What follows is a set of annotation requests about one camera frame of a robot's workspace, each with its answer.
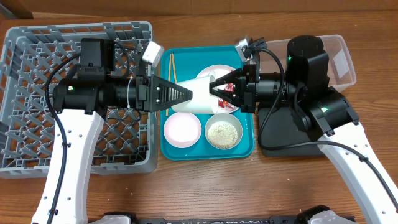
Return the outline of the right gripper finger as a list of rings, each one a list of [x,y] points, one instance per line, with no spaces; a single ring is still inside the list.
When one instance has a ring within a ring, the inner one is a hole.
[[[240,107],[239,95],[238,95],[238,92],[235,90],[234,91],[226,91],[226,90],[220,90],[217,88],[215,88],[215,89],[210,88],[209,92],[210,92],[210,94],[215,95],[218,98],[221,98],[236,107]]]
[[[235,87],[237,88],[244,87],[244,76],[242,68],[233,70],[232,72],[229,72],[223,77],[217,78],[215,81],[210,82],[209,88],[213,89],[217,88],[220,85],[229,84],[229,83],[235,84]]]

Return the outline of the red snack wrapper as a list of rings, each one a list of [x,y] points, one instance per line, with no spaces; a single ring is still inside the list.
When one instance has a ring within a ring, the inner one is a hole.
[[[218,89],[233,92],[233,84],[229,83],[229,84],[221,85],[218,87]],[[227,102],[226,100],[223,100],[222,98],[218,98],[218,106],[220,108],[224,108],[226,110],[234,110],[236,108],[234,105]]]

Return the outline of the white paper cup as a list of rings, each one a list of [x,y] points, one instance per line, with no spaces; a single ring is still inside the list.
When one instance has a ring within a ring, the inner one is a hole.
[[[173,105],[175,112],[193,114],[216,114],[218,97],[210,94],[210,83],[215,81],[213,75],[179,82],[178,85],[192,91],[192,99]]]

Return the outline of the grey bowl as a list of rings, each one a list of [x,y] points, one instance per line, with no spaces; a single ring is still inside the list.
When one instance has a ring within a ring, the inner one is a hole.
[[[205,124],[205,137],[217,149],[232,149],[240,143],[243,127],[232,114],[215,114]]]

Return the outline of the wooden chopstick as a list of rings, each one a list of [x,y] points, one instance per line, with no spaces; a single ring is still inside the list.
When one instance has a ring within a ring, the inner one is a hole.
[[[171,58],[171,61],[172,61],[172,70],[173,70],[173,75],[174,75],[174,83],[177,83],[177,74],[176,74],[174,54],[171,54],[170,58]]]
[[[170,78],[171,78],[171,69],[172,69],[172,54],[170,54],[170,57],[169,57],[168,81],[170,81]],[[166,117],[169,116],[169,109],[166,109],[165,115],[166,115]]]

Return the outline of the pink small bowl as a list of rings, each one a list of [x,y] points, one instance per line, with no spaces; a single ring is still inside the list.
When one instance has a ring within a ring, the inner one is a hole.
[[[191,113],[174,113],[164,124],[166,141],[177,148],[193,146],[201,137],[201,122]]]

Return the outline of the pile of white rice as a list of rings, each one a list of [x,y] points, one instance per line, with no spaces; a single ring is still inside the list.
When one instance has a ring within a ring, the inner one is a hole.
[[[238,132],[231,123],[218,121],[210,126],[207,132],[207,138],[214,147],[229,149],[236,144]]]

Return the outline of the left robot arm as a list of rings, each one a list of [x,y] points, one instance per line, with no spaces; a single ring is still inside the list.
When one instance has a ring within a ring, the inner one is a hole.
[[[93,153],[108,108],[143,112],[165,110],[189,101],[191,90],[158,76],[112,75],[120,44],[84,38],[79,63],[45,100],[55,120],[55,138],[47,179],[33,223],[86,223],[86,202]]]

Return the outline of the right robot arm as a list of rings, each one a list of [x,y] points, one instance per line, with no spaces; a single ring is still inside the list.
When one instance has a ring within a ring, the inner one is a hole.
[[[257,104],[289,105],[300,131],[335,166],[368,223],[397,222],[397,186],[371,148],[357,113],[329,84],[329,56],[321,38],[301,35],[287,44],[287,63],[261,73],[264,39],[236,45],[243,66],[212,81],[210,93],[253,113]]]

